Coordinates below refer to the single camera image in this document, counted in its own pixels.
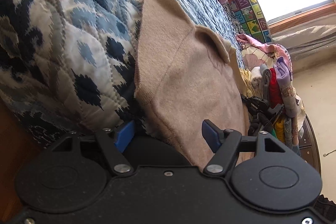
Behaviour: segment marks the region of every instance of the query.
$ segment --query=window sill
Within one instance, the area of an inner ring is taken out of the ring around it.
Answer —
[[[271,34],[281,32],[299,24],[336,13],[336,3],[324,5],[269,25]]]

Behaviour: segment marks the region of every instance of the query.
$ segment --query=beige fleece fabric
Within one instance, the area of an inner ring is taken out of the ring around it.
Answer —
[[[195,25],[176,0],[144,0],[135,87],[135,98],[160,138],[200,168],[213,156],[202,137],[204,119],[243,135],[248,130],[236,50]]]

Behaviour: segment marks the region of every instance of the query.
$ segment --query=bed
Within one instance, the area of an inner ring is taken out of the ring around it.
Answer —
[[[243,67],[230,6],[178,1],[239,49]],[[0,96],[40,145],[130,119],[151,133],[133,96],[141,8],[142,0],[0,0]]]

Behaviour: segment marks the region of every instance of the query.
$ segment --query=screw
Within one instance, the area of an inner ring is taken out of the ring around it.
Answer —
[[[207,171],[213,174],[220,173],[223,171],[223,167],[217,164],[211,164],[207,166]]]
[[[301,222],[302,224],[313,224],[313,220],[310,217],[305,218]]]
[[[171,177],[174,173],[171,171],[166,171],[163,173],[166,177]]]
[[[118,173],[127,173],[131,170],[131,167],[127,164],[117,164],[113,169]]]
[[[35,221],[32,218],[26,218],[24,222],[25,224],[35,224]]]

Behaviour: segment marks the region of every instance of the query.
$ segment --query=yellow cloth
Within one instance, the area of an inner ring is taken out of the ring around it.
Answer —
[[[252,97],[254,96],[255,94],[253,93],[253,88],[252,88],[252,85],[251,85],[251,71],[249,71],[248,69],[242,69],[242,68],[239,68],[239,72],[240,72],[240,75],[241,75],[241,78],[243,79],[246,87],[247,87],[247,92],[246,94],[244,94],[246,97]]]
[[[284,130],[285,116],[281,115],[274,125],[275,134],[279,141],[286,143]]]

